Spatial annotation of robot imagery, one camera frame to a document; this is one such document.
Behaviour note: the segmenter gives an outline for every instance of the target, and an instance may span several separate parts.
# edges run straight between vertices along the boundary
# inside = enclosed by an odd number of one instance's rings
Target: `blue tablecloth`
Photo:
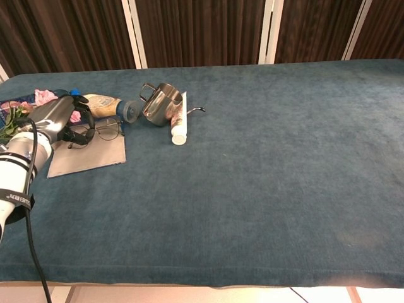
[[[403,61],[25,74],[0,100],[74,87],[137,100],[146,81],[207,112],[184,146],[143,118],[126,127],[127,163],[40,172],[48,280],[404,287]],[[0,260],[2,281],[39,279],[24,222]]]

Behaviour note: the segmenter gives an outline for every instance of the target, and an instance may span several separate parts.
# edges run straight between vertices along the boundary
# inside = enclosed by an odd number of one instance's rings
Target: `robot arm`
[[[29,114],[28,117],[37,127],[38,135],[37,156],[31,182],[51,156],[51,144],[64,140],[84,145],[91,141],[94,135],[94,120],[90,109],[85,105],[87,102],[82,96],[65,95],[37,107]],[[74,110],[80,111],[88,120],[90,130],[87,134],[77,134],[69,128],[69,119]],[[34,137],[31,128],[30,124],[22,125],[21,132],[11,138],[4,151],[0,150],[0,242],[4,226],[23,218],[21,207],[24,206],[16,207],[18,204],[11,201],[18,199],[21,202],[24,199],[18,193],[24,192],[31,162]]]

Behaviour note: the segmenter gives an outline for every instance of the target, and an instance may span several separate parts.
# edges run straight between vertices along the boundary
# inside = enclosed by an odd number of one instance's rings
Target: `brown curtain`
[[[362,0],[285,0],[275,63],[341,60]]]
[[[136,0],[148,66],[256,64],[264,0]]]
[[[9,76],[135,68],[121,0],[2,0],[0,39]]]
[[[404,59],[404,1],[373,0],[351,59]]]

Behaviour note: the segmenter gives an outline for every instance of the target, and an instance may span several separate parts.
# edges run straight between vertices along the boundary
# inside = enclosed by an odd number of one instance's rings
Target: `plastic bottle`
[[[96,118],[119,116],[123,121],[133,123],[138,119],[139,111],[135,101],[124,101],[119,98],[96,95],[84,95],[88,100],[88,107]]]

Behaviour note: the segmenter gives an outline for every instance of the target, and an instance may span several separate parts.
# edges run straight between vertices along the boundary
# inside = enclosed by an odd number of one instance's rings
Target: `tiled floor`
[[[351,303],[345,287],[294,288],[309,303]],[[404,302],[404,289],[358,288],[362,303]],[[304,303],[289,288],[76,287],[69,303]],[[45,303],[41,287],[0,287],[0,303]]]

